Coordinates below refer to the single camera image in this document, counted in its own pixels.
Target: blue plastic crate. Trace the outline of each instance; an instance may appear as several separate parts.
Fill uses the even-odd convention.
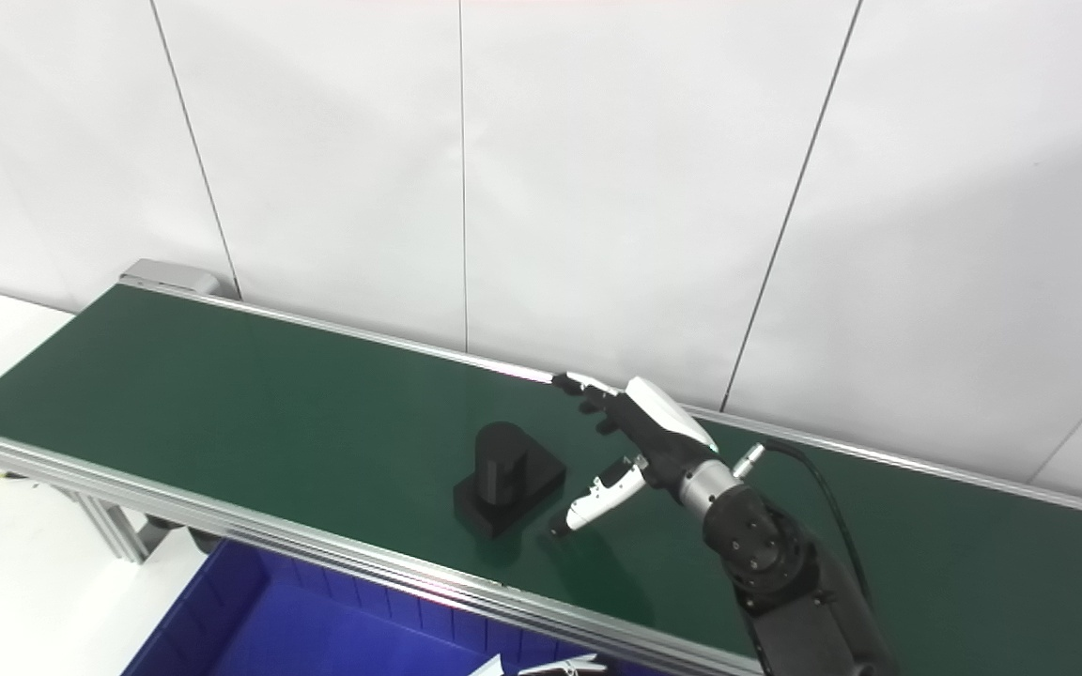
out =
[[[223,542],[177,596],[126,676],[466,676],[590,650],[351,574]],[[661,676],[615,663],[623,676]]]

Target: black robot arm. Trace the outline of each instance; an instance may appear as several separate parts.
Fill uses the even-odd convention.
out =
[[[729,469],[709,434],[648,381],[634,380],[618,390],[588,376],[563,373],[554,384],[568,394],[584,395],[583,412],[604,412],[606,421],[597,429],[620,429],[641,451],[631,461],[632,469],[639,470],[649,487],[670,492],[700,522],[704,543],[721,556],[733,583],[767,675],[897,675],[866,598],[866,583],[859,585],[860,569],[856,578],[810,531],[742,480],[765,449],[794,456],[799,451],[767,440]],[[822,480],[816,470],[815,475]],[[617,485],[593,489],[604,489],[606,498]],[[832,495],[829,499],[835,506]],[[619,498],[625,500],[628,495]],[[555,522],[589,522],[593,517],[585,518],[585,509],[583,518],[575,518],[579,504],[576,501],[567,514],[557,515]],[[854,555],[849,533],[841,526]],[[562,535],[571,530],[553,531]]]

